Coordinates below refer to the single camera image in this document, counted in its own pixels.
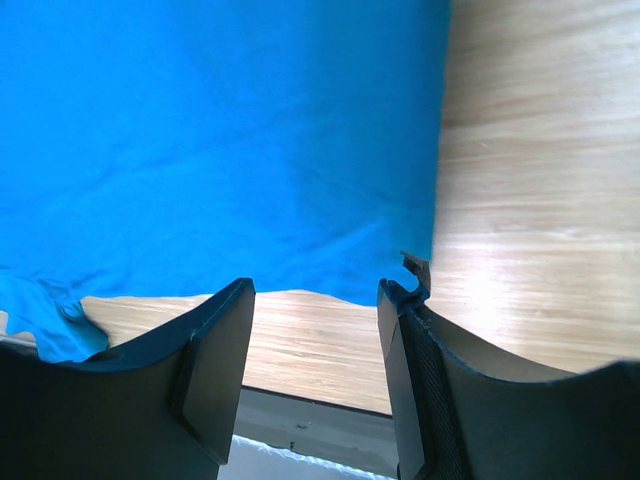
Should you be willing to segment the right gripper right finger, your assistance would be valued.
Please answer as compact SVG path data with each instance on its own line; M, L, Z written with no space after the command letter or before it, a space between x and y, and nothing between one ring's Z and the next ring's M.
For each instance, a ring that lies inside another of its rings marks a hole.
M508 352L427 305L418 281L379 284L377 319L401 479L635 479L639 364L575 374Z

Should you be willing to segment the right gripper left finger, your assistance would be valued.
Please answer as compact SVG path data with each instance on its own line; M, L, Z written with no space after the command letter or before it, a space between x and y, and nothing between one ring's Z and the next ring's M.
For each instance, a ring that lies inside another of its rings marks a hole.
M5 479L214 479L229 458L251 280L82 363L1 347Z

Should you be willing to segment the blue t shirt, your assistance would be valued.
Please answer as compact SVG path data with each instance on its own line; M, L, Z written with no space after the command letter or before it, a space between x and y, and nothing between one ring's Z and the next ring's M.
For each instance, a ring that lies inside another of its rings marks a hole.
M88 297L245 277L375 304L432 255L446 1L5 1L1 309L49 362Z

